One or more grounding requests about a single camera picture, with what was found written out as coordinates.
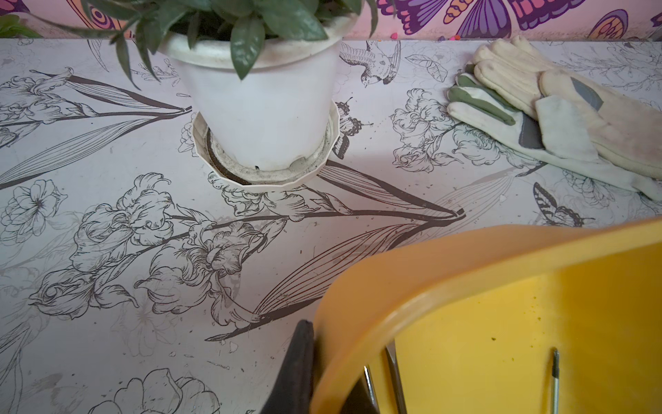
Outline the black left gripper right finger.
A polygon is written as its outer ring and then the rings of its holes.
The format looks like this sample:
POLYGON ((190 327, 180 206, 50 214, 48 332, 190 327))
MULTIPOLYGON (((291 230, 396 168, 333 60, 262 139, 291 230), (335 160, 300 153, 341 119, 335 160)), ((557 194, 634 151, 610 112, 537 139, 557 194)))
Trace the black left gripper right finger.
POLYGON ((377 414, 374 412, 365 393, 361 377, 349 393, 340 414, 377 414))

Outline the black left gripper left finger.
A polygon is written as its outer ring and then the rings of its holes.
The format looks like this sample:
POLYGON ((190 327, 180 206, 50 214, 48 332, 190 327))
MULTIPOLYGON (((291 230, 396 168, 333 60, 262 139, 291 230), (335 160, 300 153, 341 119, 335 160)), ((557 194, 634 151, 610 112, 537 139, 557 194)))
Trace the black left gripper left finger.
POLYGON ((261 414, 308 414, 315 355, 313 324, 298 322, 272 391, 261 414))

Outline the yellow plastic storage tray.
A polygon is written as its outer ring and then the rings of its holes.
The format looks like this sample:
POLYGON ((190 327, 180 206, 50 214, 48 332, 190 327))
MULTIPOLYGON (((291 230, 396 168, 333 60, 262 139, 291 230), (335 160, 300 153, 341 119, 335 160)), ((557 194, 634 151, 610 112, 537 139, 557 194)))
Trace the yellow plastic storage tray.
POLYGON ((504 225, 375 255, 315 314, 310 410, 337 413, 369 366, 395 409, 396 343, 411 413, 661 410, 661 222, 605 229, 504 225))

